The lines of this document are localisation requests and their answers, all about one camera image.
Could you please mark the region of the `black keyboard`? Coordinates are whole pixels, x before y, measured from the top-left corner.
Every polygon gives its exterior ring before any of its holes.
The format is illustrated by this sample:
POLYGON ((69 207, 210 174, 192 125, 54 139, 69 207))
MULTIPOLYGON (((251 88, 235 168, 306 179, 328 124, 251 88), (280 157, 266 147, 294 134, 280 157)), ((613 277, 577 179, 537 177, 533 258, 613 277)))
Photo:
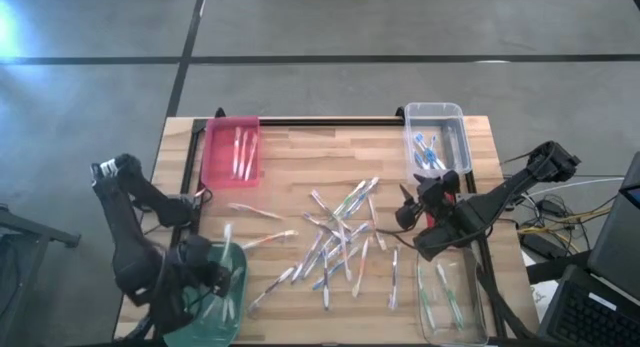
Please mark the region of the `black keyboard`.
POLYGON ((584 347, 640 347, 640 320, 575 283, 563 290, 549 334, 584 347))

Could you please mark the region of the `white paper sheet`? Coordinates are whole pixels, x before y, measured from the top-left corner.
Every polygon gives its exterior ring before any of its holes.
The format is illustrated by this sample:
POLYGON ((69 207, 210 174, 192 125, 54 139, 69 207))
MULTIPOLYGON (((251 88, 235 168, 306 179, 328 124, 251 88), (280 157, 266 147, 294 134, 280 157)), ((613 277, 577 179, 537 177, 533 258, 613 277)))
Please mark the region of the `white paper sheet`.
POLYGON ((546 308, 551 302, 559 283, 556 280, 538 282, 530 285, 534 305, 537 309, 546 308))

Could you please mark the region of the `computer monitor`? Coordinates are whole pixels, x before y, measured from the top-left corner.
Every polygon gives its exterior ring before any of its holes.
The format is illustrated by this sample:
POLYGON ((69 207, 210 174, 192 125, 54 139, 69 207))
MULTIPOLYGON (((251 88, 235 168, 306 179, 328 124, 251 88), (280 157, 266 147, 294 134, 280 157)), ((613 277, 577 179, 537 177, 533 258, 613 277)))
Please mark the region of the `computer monitor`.
POLYGON ((588 260, 590 269, 640 296, 640 152, 636 152, 588 260))

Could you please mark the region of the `black table frame rail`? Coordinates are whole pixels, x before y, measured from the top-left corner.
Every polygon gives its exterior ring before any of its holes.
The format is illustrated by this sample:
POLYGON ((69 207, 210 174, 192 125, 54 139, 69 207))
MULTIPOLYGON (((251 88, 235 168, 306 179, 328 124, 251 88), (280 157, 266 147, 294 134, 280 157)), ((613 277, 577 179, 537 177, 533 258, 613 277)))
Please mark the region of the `black table frame rail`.
POLYGON ((165 123, 152 182, 163 192, 193 195, 200 187, 194 172, 207 119, 171 117, 165 123))
POLYGON ((497 285, 494 276, 494 268, 491 259, 491 253, 487 240, 487 232, 481 235, 477 240, 479 248, 479 254, 482 266, 481 284, 488 296, 491 305, 491 311, 493 315, 493 321, 495 325, 495 337, 507 337, 507 328, 505 326, 505 320, 501 315, 501 311, 497 304, 497 285))
POLYGON ((399 116, 369 116, 369 117, 261 117, 258 119, 263 126, 403 126, 404 118, 399 116))

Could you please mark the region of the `pink plastic bin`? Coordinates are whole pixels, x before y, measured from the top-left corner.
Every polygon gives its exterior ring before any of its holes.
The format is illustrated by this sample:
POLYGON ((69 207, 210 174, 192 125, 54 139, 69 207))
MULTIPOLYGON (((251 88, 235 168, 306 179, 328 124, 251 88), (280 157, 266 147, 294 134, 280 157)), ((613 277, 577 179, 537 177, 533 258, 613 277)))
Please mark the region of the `pink plastic bin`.
POLYGON ((261 131, 257 116, 219 117, 207 121, 205 128, 205 146, 202 158, 201 181, 210 190, 253 188, 260 182, 261 162, 261 131), (241 141, 245 130, 249 131, 246 167, 250 155, 252 135, 258 134, 258 145, 255 159, 248 181, 240 180, 237 176, 232 179, 232 160, 234 150, 235 128, 240 127, 241 141))

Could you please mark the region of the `green plastic bin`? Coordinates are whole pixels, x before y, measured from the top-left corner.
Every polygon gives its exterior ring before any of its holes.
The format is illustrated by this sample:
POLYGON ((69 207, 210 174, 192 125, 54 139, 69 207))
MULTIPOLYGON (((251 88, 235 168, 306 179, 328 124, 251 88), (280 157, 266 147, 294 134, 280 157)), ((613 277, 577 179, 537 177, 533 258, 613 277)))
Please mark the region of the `green plastic bin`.
MULTIPOLYGON (((214 242, 209 259, 219 262, 223 251, 223 242, 214 242)), ((228 347, 239 333, 243 319, 243 305, 248 277, 248 260, 242 247, 231 242, 226 264, 232 273, 239 267, 244 267, 242 284, 244 297, 242 305, 236 310, 236 319, 227 325, 222 324, 223 301, 226 297, 219 297, 209 293, 205 286, 197 288, 187 287, 183 292, 183 300, 186 303, 186 311, 195 318, 186 326, 165 334, 162 339, 167 347, 228 347)))

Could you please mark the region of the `grey metal stand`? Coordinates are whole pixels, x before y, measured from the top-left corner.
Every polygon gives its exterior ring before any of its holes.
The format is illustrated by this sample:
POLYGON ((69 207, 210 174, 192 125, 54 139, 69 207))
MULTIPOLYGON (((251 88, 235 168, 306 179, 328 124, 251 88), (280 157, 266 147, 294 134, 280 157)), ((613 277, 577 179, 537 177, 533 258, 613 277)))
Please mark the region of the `grey metal stand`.
POLYGON ((75 248, 80 238, 20 217, 0 204, 0 347, 18 340, 18 328, 49 243, 75 248))

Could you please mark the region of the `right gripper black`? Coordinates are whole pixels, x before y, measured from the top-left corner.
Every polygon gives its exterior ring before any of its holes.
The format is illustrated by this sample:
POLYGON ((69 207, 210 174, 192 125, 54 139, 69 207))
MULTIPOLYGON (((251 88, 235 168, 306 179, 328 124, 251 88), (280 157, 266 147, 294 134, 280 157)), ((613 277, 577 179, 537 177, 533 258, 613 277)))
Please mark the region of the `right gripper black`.
MULTIPOLYGON (((455 171, 448 171, 435 178, 428 178, 419 174, 414 174, 413 177, 418 182, 416 191, 423 210, 426 214, 432 215, 436 222, 454 204, 449 202, 445 195, 447 193, 456 194, 460 191, 458 174, 455 171)), ((404 209, 418 208, 419 204, 407 188, 403 184, 400 184, 399 188, 404 197, 402 207, 404 209)))

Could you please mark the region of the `shallow clear plastic tray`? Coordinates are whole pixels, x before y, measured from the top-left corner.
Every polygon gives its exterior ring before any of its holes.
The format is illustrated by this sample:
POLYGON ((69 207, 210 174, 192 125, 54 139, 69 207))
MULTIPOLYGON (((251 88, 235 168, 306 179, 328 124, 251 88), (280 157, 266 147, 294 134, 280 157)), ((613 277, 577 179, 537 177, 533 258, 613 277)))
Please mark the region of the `shallow clear plastic tray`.
POLYGON ((417 319, 419 330, 427 343, 442 347, 483 347, 488 342, 481 288, 476 277, 478 262, 469 248, 450 248, 428 261, 418 255, 414 262, 415 294, 417 296, 417 319), (444 289, 436 273, 440 263, 446 273, 447 282, 455 293, 464 319, 462 331, 456 328, 444 289), (422 269, 424 285, 429 297, 435 332, 427 321, 419 293, 417 266, 422 269))

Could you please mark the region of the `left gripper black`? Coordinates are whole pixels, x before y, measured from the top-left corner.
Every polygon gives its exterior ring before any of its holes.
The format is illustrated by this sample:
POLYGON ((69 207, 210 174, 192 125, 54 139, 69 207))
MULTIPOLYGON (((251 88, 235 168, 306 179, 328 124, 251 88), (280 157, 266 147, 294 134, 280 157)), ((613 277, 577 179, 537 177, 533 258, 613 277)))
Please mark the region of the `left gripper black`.
POLYGON ((231 285, 231 271, 220 262, 209 259, 210 240, 189 235, 177 246, 178 276, 182 287, 207 287, 214 295, 225 297, 231 285))

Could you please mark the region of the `tall clear plastic bin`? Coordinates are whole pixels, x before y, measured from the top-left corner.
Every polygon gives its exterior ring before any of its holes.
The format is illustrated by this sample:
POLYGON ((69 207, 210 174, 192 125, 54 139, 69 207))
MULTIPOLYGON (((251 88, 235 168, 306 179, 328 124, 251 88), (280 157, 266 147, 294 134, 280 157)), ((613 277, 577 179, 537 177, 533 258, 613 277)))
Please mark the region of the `tall clear plastic bin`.
POLYGON ((404 139, 406 153, 407 182, 416 185, 414 174, 435 178, 448 171, 465 175, 472 170, 470 146, 467 138, 464 115, 461 108, 448 102, 411 102, 403 109, 404 139), (446 165, 445 170, 420 169, 414 161, 414 152, 419 152, 414 136, 422 133, 429 144, 437 136, 435 152, 446 165))

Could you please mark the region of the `purple white packaged toothbrush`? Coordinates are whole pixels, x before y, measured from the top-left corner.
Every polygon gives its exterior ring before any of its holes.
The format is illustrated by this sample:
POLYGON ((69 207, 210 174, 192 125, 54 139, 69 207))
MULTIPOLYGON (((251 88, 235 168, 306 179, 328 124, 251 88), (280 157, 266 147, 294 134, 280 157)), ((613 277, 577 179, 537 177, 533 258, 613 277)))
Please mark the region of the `purple white packaged toothbrush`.
POLYGON ((388 307, 390 310, 397 308, 398 302, 398 267, 399 267, 400 247, 396 245, 393 249, 392 274, 391 274, 391 291, 389 295, 388 307))
POLYGON ((323 238, 323 235, 324 235, 324 232, 322 232, 322 231, 318 231, 317 232, 316 237, 314 239, 314 242, 311 244, 309 249, 306 251, 302 261, 298 264, 296 270, 294 271, 294 273, 292 275, 292 279, 291 279, 291 284, 294 284, 299 279, 303 268, 310 261, 311 256, 316 251, 318 244, 321 242, 321 240, 323 238))
POLYGON ((282 284, 295 271, 295 269, 295 266, 286 269, 280 276, 278 276, 273 282, 271 282, 270 285, 254 301, 251 302, 247 310, 252 311, 256 309, 259 306, 260 302, 276 287, 282 284))
POLYGON ((308 222, 312 223, 316 227, 319 227, 321 230, 337 235, 340 232, 340 228, 343 228, 346 233, 352 233, 352 229, 349 226, 343 226, 340 223, 337 223, 333 220, 331 221, 321 221, 313 217, 309 212, 303 213, 303 218, 308 222))

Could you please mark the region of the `black power brick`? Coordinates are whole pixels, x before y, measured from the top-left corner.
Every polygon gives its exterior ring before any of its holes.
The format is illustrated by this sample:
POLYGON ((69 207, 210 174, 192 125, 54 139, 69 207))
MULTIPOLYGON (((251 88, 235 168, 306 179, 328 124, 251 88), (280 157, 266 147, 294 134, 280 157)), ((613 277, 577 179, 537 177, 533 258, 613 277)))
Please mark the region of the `black power brick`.
POLYGON ((537 234, 521 234, 520 244, 540 256, 551 256, 555 245, 537 234))

